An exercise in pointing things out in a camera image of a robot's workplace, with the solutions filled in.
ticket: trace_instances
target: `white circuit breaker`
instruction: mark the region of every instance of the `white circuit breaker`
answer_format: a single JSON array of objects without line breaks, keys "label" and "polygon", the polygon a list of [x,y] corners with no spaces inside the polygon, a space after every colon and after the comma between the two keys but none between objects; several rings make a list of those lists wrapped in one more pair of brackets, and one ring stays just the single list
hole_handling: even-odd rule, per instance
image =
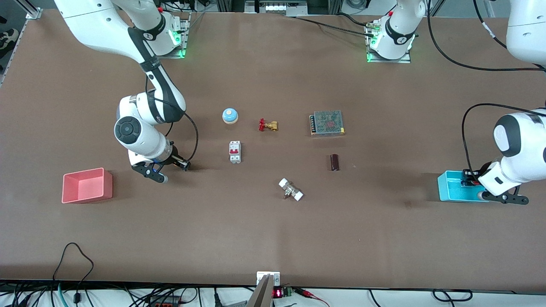
[{"label": "white circuit breaker", "polygon": [[241,141],[229,142],[229,160],[232,163],[241,163]]}]

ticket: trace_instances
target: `shoe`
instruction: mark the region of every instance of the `shoe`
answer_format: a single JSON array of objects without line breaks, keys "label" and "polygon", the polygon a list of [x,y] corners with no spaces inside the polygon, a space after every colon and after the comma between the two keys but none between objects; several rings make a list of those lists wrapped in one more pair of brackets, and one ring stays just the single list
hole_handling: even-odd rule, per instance
[{"label": "shoe", "polygon": [[15,48],[17,38],[19,38],[19,31],[16,29],[9,29],[0,33],[0,58]]}]

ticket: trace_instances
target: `white cap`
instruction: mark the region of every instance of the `white cap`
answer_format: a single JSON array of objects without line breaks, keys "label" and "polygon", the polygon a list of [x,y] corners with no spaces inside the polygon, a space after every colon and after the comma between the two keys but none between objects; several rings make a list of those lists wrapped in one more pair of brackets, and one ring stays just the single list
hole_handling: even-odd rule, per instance
[{"label": "white cap", "polygon": [[283,178],[283,179],[281,180],[281,182],[278,183],[278,185],[279,185],[280,187],[284,187],[287,183],[288,183],[288,179]]},{"label": "white cap", "polygon": [[294,196],[294,199],[297,200],[298,202],[300,201],[300,199],[303,197],[303,193],[301,193],[301,191],[299,191],[295,196]]}]

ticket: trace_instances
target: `round black joint cap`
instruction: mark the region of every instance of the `round black joint cap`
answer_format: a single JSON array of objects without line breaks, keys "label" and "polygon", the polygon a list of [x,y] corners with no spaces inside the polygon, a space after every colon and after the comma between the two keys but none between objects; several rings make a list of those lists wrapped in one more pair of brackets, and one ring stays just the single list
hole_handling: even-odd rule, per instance
[{"label": "round black joint cap", "polygon": [[125,116],[117,121],[114,127],[114,134],[118,140],[125,144],[132,144],[137,141],[141,127],[138,120],[132,116]]}]

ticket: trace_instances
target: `blue and white round object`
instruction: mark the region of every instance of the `blue and white round object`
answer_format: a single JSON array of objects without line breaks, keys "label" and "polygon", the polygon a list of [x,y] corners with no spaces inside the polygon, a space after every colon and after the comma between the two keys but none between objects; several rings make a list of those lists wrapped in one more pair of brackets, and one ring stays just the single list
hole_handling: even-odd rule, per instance
[{"label": "blue and white round object", "polygon": [[222,113],[222,119],[225,123],[231,125],[232,123],[237,122],[237,120],[239,119],[239,114],[237,114],[237,111],[235,111],[235,109],[227,108]]}]

